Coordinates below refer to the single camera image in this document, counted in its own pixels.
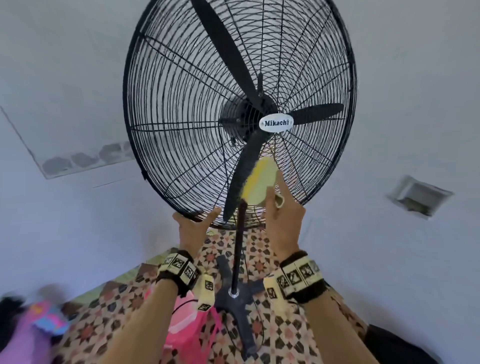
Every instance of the person's right hand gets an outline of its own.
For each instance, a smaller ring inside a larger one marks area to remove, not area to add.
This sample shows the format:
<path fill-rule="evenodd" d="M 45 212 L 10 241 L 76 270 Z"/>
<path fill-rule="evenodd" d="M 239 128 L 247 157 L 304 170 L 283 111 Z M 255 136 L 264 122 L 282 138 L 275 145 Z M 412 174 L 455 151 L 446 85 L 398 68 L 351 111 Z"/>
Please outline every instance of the person's right hand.
<path fill-rule="evenodd" d="M 283 262 L 290 255 L 300 250 L 298 240 L 305 208 L 293 198 L 280 170 L 276 173 L 276 182 L 285 202 L 281 208 L 277 208 L 275 205 L 275 188 L 267 188 L 265 199 L 266 232 L 270 240 L 270 246 L 278 260 Z"/>

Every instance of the gray stone pattern on wall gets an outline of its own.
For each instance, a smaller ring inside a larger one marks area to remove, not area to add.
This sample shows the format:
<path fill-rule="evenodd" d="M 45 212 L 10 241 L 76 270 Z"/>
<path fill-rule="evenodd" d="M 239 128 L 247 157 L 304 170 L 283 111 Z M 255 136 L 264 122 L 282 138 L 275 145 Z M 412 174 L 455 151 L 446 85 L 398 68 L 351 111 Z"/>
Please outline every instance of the gray stone pattern on wall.
<path fill-rule="evenodd" d="M 36 162 L 45 177 L 50 179 L 134 158 L 130 142 L 120 142 L 104 145 L 99 150 L 79 151 Z"/>

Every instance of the fan guard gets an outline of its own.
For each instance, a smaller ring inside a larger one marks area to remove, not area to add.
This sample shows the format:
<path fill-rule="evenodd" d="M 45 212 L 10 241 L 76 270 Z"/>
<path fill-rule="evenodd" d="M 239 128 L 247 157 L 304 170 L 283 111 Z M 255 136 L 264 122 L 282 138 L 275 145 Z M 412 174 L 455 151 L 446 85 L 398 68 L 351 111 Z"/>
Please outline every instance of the fan guard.
<path fill-rule="evenodd" d="M 293 196 L 305 204 L 337 165 L 355 113 L 355 60 L 338 10 L 330 0 L 209 4 L 278 112 L 323 103 L 344 106 L 327 120 L 294 125 L 263 144 L 261 156 L 274 156 Z M 259 115 L 189 0 L 147 5 L 127 55 L 123 107 L 142 174 L 172 208 L 199 220 L 225 204 Z M 245 228 L 263 223 L 263 212 L 249 206 Z M 233 215 L 229 221 L 219 217 L 213 226 L 232 229 L 235 223 Z"/>

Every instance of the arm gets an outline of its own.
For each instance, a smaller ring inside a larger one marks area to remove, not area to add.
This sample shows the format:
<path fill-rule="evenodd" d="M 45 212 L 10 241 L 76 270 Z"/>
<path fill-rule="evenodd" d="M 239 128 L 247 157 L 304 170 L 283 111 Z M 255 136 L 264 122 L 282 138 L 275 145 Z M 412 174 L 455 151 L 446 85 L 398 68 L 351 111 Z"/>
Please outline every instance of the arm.
<path fill-rule="evenodd" d="M 179 223 L 180 249 L 193 257 L 205 241 L 210 224 L 221 210 L 215 208 L 202 222 L 193 222 L 178 212 L 173 218 Z M 177 284 L 161 279 L 125 328 L 112 341 L 101 364 L 158 364 L 178 295 Z"/>
<path fill-rule="evenodd" d="M 275 190 L 269 187 L 265 219 L 270 245 L 278 260 L 283 262 L 300 250 L 298 238 L 305 208 L 295 201 L 280 171 L 277 183 L 285 202 L 283 207 L 276 208 Z M 324 364 L 378 364 L 332 302 L 328 291 L 306 303 L 305 314 Z"/>

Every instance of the brand logo badge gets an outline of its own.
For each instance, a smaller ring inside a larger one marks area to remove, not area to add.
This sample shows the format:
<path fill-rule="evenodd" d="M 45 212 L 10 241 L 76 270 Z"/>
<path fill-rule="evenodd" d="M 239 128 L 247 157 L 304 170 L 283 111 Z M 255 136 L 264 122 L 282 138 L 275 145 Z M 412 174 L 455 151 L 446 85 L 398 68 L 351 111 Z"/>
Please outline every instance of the brand logo badge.
<path fill-rule="evenodd" d="M 269 133 L 279 133 L 291 129 L 293 117 L 288 114 L 270 114 L 260 119 L 260 129 Z"/>

